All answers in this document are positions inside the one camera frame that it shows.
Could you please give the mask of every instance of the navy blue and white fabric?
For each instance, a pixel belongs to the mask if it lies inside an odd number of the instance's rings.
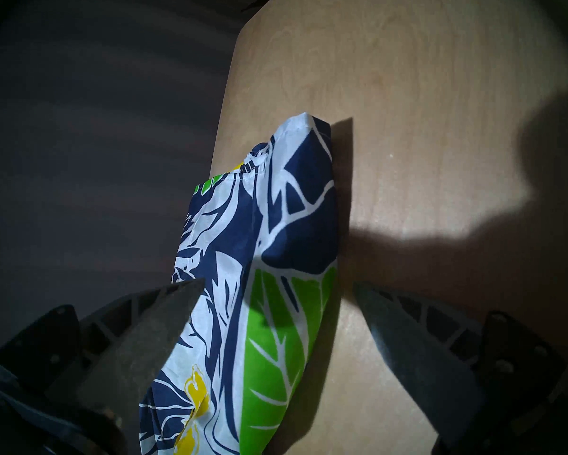
[[[255,455],[275,433],[336,276],[330,135],[292,117],[196,187],[172,281],[206,286],[140,404],[143,455]]]

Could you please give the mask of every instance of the wooden table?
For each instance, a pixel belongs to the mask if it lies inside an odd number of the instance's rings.
[[[304,111],[333,126],[340,294],[267,453],[427,454],[351,282],[507,311],[568,359],[568,43],[537,0],[271,0],[211,175]]]

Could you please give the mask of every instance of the green leaf print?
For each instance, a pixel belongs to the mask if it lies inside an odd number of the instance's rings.
[[[212,185],[214,186],[219,181],[219,179],[221,179],[223,176],[225,176],[225,174],[219,174],[219,175],[215,176],[214,178],[212,178]]]
[[[202,195],[208,192],[211,186],[212,179],[207,180],[204,185],[202,186]]]
[[[335,275],[329,269],[322,286],[317,280],[291,279],[298,304],[293,318],[279,279],[255,272],[246,330],[241,455],[262,453],[282,421],[306,363],[302,335],[311,352]],[[300,334],[295,322],[301,327],[307,323],[307,332]]]

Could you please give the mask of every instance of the screw hole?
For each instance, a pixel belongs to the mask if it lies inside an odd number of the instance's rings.
[[[500,323],[507,323],[507,319],[505,316],[503,316],[502,314],[499,313],[495,313],[492,316],[493,320],[499,321]]]
[[[513,363],[508,360],[499,359],[495,362],[495,368],[501,373],[513,373]]]
[[[543,346],[535,346],[535,353],[539,357],[547,357],[547,349]]]

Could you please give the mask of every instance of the dark floor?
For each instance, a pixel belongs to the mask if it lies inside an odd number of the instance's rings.
[[[22,0],[0,25],[0,346],[170,280],[247,2]]]

